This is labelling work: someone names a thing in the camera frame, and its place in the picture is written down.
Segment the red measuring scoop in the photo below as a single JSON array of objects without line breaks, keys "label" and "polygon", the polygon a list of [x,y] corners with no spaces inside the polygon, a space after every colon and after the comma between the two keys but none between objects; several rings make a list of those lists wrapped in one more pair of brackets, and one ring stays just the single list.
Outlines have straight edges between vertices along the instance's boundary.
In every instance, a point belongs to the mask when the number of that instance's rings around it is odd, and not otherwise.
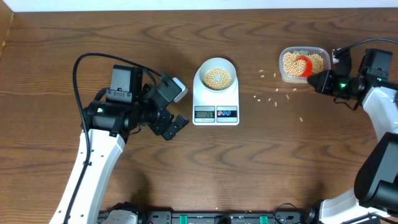
[{"label": "red measuring scoop", "polygon": [[301,74],[301,77],[309,77],[309,76],[311,76],[312,75],[312,68],[313,68],[312,61],[306,56],[300,56],[300,57],[298,57],[296,59],[297,62],[300,61],[300,60],[305,62],[305,68],[304,68],[304,71]]}]

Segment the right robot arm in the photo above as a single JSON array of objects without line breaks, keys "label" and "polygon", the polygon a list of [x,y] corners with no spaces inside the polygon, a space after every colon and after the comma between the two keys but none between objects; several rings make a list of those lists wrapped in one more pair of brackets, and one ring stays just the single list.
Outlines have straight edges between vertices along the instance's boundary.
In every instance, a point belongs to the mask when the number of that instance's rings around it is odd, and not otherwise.
[{"label": "right robot arm", "polygon": [[306,223],[397,223],[397,84],[390,82],[392,52],[366,49],[351,76],[348,47],[332,53],[336,70],[308,78],[317,93],[355,111],[362,108],[374,133],[374,148],[354,178],[351,189],[324,199],[310,209]]}]

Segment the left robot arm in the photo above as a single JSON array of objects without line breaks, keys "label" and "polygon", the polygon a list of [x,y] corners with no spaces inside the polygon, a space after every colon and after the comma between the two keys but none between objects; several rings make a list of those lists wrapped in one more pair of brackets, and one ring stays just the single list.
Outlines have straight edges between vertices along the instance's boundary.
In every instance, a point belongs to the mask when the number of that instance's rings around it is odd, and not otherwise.
[{"label": "left robot arm", "polygon": [[160,82],[143,84],[148,70],[115,65],[111,85],[83,109],[78,155],[51,223],[96,223],[113,167],[128,137],[148,126],[166,141],[188,123],[167,106],[180,101],[186,86],[166,73]]}]

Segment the white digital kitchen scale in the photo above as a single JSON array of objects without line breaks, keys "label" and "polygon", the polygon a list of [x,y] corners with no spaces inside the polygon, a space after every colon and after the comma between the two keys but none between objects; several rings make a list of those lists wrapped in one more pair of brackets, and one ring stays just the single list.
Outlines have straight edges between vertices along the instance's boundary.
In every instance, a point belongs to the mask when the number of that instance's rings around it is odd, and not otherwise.
[{"label": "white digital kitchen scale", "polygon": [[221,68],[227,71],[231,85],[224,90],[212,90],[205,86],[205,75],[210,68],[201,66],[193,82],[192,119],[197,126],[237,126],[239,124],[239,83],[236,69],[232,66]]}]

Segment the soybeans in bowl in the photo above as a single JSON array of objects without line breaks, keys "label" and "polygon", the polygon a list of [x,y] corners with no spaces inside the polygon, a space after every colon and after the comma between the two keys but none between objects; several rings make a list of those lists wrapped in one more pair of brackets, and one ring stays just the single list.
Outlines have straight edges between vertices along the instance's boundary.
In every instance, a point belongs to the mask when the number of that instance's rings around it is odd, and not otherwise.
[{"label": "soybeans in bowl", "polygon": [[204,84],[212,90],[225,90],[232,84],[231,75],[223,68],[212,68],[205,73]]}]

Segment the grey round bowl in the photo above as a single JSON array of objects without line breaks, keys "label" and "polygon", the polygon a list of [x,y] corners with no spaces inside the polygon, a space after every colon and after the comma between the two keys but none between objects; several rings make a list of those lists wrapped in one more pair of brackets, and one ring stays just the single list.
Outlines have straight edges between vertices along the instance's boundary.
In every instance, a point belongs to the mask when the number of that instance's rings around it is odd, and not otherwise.
[{"label": "grey round bowl", "polygon": [[[232,84],[227,89],[212,90],[205,86],[204,81],[203,81],[205,73],[212,68],[223,68],[229,72],[229,74],[231,75]],[[217,57],[217,58],[208,59],[199,68],[198,75],[199,75],[200,83],[211,91],[226,91],[226,90],[233,91],[237,87],[237,84],[238,84],[236,69],[235,69],[234,65],[229,60],[227,60],[225,58]]]}]

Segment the clear plastic container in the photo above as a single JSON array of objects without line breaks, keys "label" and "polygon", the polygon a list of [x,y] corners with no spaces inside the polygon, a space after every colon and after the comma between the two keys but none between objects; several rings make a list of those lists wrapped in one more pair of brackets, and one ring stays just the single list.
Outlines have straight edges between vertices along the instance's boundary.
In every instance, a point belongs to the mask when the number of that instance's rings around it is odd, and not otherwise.
[{"label": "clear plastic container", "polygon": [[281,74],[281,78],[286,83],[294,83],[294,84],[307,84],[307,77],[295,77],[288,75],[283,68],[282,57],[283,54],[291,52],[291,53],[300,53],[304,55],[310,54],[319,54],[324,59],[324,69],[329,70],[331,68],[330,56],[329,53],[319,47],[288,47],[284,49],[279,55],[279,70]]}]

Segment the yellow soybeans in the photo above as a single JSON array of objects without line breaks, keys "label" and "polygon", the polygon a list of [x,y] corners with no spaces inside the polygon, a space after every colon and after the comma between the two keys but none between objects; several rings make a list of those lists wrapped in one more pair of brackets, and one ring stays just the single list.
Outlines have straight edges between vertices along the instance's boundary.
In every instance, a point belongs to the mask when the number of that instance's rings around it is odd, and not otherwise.
[{"label": "yellow soybeans", "polygon": [[301,77],[301,74],[305,68],[305,62],[302,60],[298,62],[296,61],[296,59],[300,56],[306,56],[312,61],[313,64],[312,75],[323,71],[324,59],[321,57],[321,55],[319,54],[304,55],[300,53],[287,52],[283,54],[282,61],[283,61],[283,68],[288,75]]}]

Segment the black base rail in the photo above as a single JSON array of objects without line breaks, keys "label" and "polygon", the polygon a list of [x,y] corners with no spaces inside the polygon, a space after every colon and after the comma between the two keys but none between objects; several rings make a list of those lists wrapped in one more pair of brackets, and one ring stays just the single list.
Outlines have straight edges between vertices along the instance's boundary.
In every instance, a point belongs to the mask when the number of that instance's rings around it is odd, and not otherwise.
[{"label": "black base rail", "polygon": [[118,203],[107,211],[99,212],[97,223],[132,223],[132,224],[273,224],[306,223],[302,210],[278,208],[276,211],[244,212],[188,212],[174,211],[167,207],[140,209],[129,203]]}]

